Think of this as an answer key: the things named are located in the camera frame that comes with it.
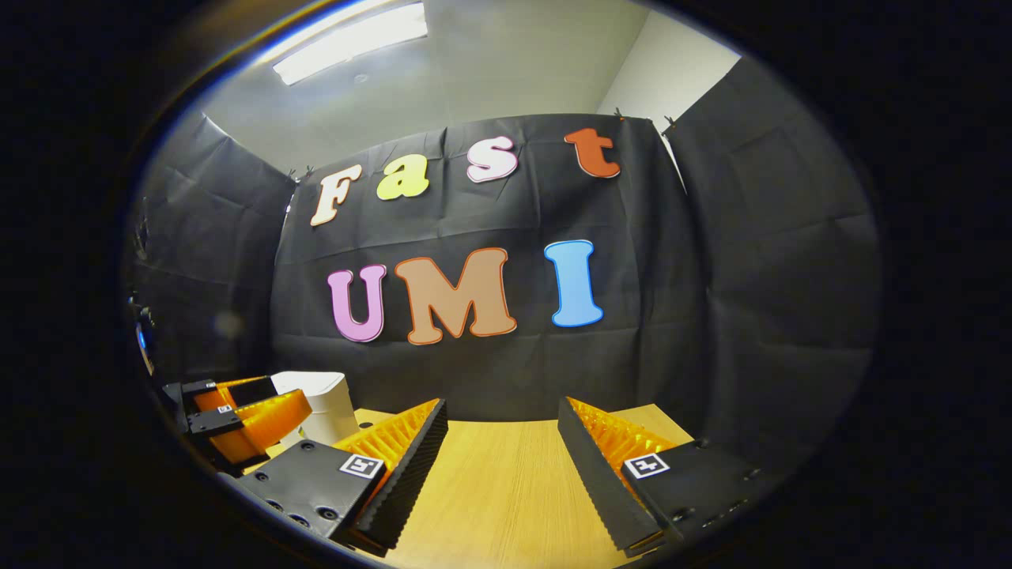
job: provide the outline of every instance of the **wooden table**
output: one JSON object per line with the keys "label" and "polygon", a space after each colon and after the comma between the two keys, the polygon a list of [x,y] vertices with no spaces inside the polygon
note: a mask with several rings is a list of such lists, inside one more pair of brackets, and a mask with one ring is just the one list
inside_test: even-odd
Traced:
{"label": "wooden table", "polygon": [[[676,444],[692,440],[656,405],[614,414]],[[390,416],[355,411],[359,423]],[[557,423],[449,421],[397,549],[383,561],[406,569],[603,569],[631,561],[611,543]]]}

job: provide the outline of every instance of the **white wall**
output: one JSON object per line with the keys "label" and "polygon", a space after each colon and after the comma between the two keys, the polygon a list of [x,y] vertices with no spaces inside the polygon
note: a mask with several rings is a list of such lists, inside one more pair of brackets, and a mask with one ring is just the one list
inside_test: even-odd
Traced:
{"label": "white wall", "polygon": [[691,27],[651,11],[597,112],[612,114],[617,106],[625,116],[650,118],[663,132],[668,128],[665,115],[677,119],[739,58]]}
{"label": "white wall", "polygon": [[290,86],[254,64],[222,81],[202,108],[261,159],[300,175],[471,120],[595,112],[649,12],[624,0],[425,0],[423,39]]}

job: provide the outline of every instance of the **black fabric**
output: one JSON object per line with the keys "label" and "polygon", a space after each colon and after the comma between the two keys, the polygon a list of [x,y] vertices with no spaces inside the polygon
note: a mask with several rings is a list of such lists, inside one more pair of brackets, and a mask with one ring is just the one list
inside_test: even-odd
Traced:
{"label": "black fabric", "polygon": [[881,261],[866,190],[812,112],[749,58],[665,136],[705,251],[704,432],[764,468],[795,466],[870,357]]}
{"label": "black fabric", "polygon": [[[596,178],[581,170],[564,137],[584,128],[610,138],[605,158],[621,173]],[[513,140],[519,166],[509,177],[476,184],[469,148],[498,136]],[[375,193],[391,160],[428,159],[428,189],[384,201]],[[320,180],[360,164],[335,219],[311,227]],[[601,321],[560,328],[555,268],[546,245],[587,239]],[[502,247],[509,334],[432,345],[407,341],[407,290],[397,263],[431,257],[453,284],[468,254]],[[338,332],[327,276],[351,270],[352,314],[366,318],[358,271],[387,266],[385,327],[368,343]],[[707,380],[701,361],[703,290],[685,194],[653,125],[642,118],[550,114],[496,118],[392,141],[319,168],[303,180],[281,233],[271,297],[271,337],[278,369],[347,374],[352,402],[398,412],[435,397],[451,419],[534,420],[557,416],[559,398],[614,410],[658,403],[690,432],[701,427]],[[469,317],[469,326],[474,315]]]}
{"label": "black fabric", "polygon": [[203,115],[166,138],[138,192],[135,278],[161,384],[270,365],[274,254],[294,182]]}

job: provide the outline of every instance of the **ceiling light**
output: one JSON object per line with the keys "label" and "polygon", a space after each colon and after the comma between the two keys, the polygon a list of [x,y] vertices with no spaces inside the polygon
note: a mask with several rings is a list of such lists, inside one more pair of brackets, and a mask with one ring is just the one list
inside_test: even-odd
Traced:
{"label": "ceiling light", "polygon": [[311,25],[292,33],[290,36],[286,37],[284,40],[280,42],[270,50],[267,50],[260,58],[257,63],[266,63],[276,59],[279,56],[284,55],[285,52],[294,48],[296,46],[306,42],[310,37],[313,37],[317,33],[327,29],[328,27],[333,27],[342,21],[357,16],[358,14],[365,12],[366,10],[371,10],[376,6],[381,6],[390,2],[391,0],[362,0],[361,2],[356,2],[347,8],[338,10],[333,14],[322,18]]}
{"label": "ceiling light", "polygon": [[335,29],[274,65],[291,85],[355,56],[428,34],[421,2],[395,8]]}

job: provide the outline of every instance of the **letter i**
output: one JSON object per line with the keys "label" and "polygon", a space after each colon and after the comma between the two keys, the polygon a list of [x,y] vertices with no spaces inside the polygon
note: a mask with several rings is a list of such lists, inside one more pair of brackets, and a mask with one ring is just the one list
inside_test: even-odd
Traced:
{"label": "letter i", "polygon": [[588,259],[593,252],[594,244],[585,239],[559,241],[544,248],[544,257],[556,265],[559,284],[559,311],[552,315],[556,326],[586,326],[604,317],[590,290]]}

